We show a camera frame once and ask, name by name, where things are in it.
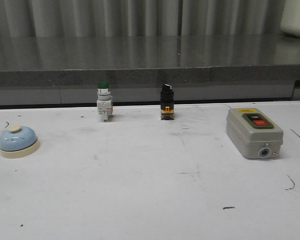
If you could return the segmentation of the blue and cream call bell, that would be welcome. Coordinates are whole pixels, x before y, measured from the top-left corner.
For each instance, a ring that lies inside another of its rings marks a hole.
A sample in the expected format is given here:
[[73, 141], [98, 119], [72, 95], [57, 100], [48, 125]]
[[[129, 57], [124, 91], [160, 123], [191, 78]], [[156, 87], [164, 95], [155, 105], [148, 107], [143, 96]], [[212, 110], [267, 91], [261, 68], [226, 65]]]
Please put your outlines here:
[[6, 159], [28, 156], [40, 147], [35, 131], [27, 126], [13, 125], [0, 136], [0, 155]]

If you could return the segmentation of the grey stone counter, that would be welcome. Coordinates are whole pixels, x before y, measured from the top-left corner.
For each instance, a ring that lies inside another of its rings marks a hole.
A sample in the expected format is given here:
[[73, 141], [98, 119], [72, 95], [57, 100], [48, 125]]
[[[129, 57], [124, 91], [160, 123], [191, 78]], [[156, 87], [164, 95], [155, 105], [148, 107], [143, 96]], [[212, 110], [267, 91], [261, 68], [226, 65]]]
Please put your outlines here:
[[300, 38], [282, 34], [0, 38], [0, 108], [300, 100]]

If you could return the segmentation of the white object on counter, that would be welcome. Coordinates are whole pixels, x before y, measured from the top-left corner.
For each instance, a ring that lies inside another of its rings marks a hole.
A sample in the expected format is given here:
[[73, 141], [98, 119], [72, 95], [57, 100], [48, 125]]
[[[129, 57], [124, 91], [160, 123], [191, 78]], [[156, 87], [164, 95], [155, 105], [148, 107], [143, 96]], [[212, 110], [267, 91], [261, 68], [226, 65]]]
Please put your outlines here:
[[280, 30], [300, 37], [300, 0], [286, 0], [280, 21]]

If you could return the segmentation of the black selector switch yellow base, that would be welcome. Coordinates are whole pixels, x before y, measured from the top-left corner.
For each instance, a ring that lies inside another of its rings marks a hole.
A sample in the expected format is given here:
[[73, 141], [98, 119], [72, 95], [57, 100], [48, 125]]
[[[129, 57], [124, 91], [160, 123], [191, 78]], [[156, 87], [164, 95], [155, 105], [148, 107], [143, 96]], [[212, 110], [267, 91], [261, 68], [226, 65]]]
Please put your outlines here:
[[163, 84], [160, 92], [160, 118], [174, 120], [174, 92], [169, 84]]

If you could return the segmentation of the green pushbutton switch white body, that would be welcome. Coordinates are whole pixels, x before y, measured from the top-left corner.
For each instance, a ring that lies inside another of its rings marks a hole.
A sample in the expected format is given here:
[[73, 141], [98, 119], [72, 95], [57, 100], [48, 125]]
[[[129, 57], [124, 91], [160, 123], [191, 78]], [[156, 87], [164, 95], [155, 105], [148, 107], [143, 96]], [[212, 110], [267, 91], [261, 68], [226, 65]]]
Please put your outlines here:
[[97, 111], [103, 122], [108, 122], [113, 114], [113, 101], [110, 85], [107, 82], [100, 82], [97, 87]]

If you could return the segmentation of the grey on off switch box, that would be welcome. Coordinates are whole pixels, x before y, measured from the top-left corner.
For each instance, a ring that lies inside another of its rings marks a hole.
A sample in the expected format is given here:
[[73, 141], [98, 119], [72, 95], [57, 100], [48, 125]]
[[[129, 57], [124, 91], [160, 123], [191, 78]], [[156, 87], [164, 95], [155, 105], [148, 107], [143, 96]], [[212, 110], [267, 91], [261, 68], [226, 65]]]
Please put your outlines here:
[[277, 157], [284, 136], [284, 131], [257, 108], [229, 109], [226, 133], [247, 159]]

